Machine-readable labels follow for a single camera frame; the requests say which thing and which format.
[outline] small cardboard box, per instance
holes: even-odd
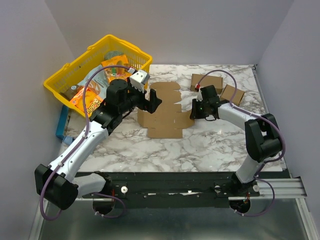
[[[196,84],[204,75],[192,74],[190,90],[192,92],[196,91]],[[207,87],[213,85],[215,87],[216,93],[220,94],[223,89],[224,79],[220,76],[206,76],[200,83],[201,87]]]
[[[156,96],[162,100],[153,114],[138,109],[138,123],[148,128],[147,136],[153,139],[181,139],[182,129],[195,124],[190,119],[191,111],[182,112],[180,85],[173,81],[155,82],[150,85],[156,90]]]
[[[235,88],[233,86],[230,86],[230,85],[226,85],[221,96],[220,96],[220,100],[228,100],[230,101],[232,95],[234,94],[235,92]],[[245,95],[245,92],[240,90],[240,89],[237,89],[236,90],[236,94],[234,96],[234,99],[232,100],[232,103],[239,106],[240,105],[240,102],[242,101],[242,98],[244,97]]]

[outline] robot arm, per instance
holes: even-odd
[[[272,114],[246,114],[233,108],[227,100],[220,101],[213,85],[200,89],[198,98],[192,100],[191,119],[215,119],[228,121],[245,131],[246,156],[244,163],[234,176],[235,190],[246,188],[252,183],[255,175],[263,168],[264,161],[274,157],[282,150],[278,133],[265,121],[252,116],[258,115],[272,122],[278,127]]]
[[[131,112],[135,107],[154,113],[161,104],[156,91],[150,90],[150,98],[145,98],[144,84],[149,79],[149,74],[143,70],[135,72],[128,81],[122,79],[113,80],[106,90],[104,102],[92,113],[89,130],[85,139],[82,133],[73,141],[67,150],[52,161],[49,166],[40,164],[35,172],[35,184],[40,195],[49,176],[58,167],[54,177],[50,180],[45,190],[44,197],[62,210],[71,206],[77,197],[108,189],[111,181],[101,172],[94,172],[87,176],[76,177],[81,165],[93,152],[99,143],[113,132],[122,122],[123,114]],[[72,154],[62,164],[62,159],[71,151]]]

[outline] black metal frame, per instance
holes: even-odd
[[[78,172],[76,177],[89,174],[92,172]],[[251,197],[259,196],[258,192],[253,191],[252,186],[234,195],[229,189],[234,172],[102,172],[102,174],[111,179],[111,182],[109,188],[103,189],[101,193],[120,198],[129,209],[229,208],[231,205],[229,197],[246,197],[247,192]],[[286,179],[290,178],[290,175],[286,169],[282,172],[261,172],[260,178]],[[125,194],[121,192],[123,186],[128,188]],[[84,198],[99,197],[86,195]],[[113,204],[114,202],[93,201],[93,207],[100,213]]]

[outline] white wall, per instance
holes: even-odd
[[[75,56],[106,34],[157,64],[256,64],[293,0],[45,0]]]
[[[43,0],[0,8],[0,239],[29,237],[39,196],[34,170],[60,147],[61,105],[44,80],[73,55]]]
[[[287,144],[286,163],[301,176],[320,231],[320,1],[295,0],[258,64],[266,103]]]

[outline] marble tabletop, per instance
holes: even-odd
[[[191,109],[196,97],[191,92],[192,74],[205,74],[221,69],[230,72],[238,88],[245,91],[240,107],[264,113],[253,71],[249,65],[151,65],[149,83],[176,81],[181,86],[182,111]],[[232,79],[222,72],[224,86]],[[71,112],[67,135],[77,137],[85,127],[85,119]],[[224,120],[196,120],[183,129],[181,139],[147,137],[147,129],[137,122],[137,110],[123,120],[108,139],[100,143],[83,163],[80,172],[224,172],[236,171],[247,155],[244,131]],[[281,163],[269,163],[264,171],[282,171]]]

